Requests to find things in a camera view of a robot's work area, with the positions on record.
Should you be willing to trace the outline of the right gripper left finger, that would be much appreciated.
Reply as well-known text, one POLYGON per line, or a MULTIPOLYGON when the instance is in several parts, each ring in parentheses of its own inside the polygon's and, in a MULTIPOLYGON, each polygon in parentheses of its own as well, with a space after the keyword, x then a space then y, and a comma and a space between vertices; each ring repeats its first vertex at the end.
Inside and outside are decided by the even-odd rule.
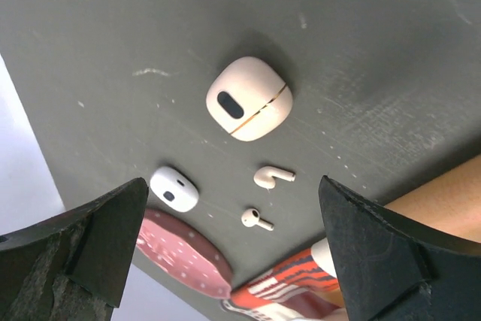
POLYGON ((122 300, 149 188, 139 177, 1 236, 3 320, 109 320, 122 300))

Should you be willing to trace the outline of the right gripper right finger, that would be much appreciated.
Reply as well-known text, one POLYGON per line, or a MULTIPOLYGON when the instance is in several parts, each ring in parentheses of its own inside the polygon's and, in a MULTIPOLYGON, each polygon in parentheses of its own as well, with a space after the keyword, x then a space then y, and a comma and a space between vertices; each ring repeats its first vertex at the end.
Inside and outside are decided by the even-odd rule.
POLYGON ((480 245, 323 177, 319 204, 350 320, 478 320, 480 245))

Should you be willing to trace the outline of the white earbud charging case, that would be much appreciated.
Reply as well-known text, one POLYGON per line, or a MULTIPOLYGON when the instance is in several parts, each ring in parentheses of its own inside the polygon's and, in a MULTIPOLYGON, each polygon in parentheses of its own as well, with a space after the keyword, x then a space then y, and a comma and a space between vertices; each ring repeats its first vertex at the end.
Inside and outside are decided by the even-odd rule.
POLYGON ((186 213, 198 203, 196 186, 175 168, 162 166, 150 178, 153 194, 173 210, 186 213))

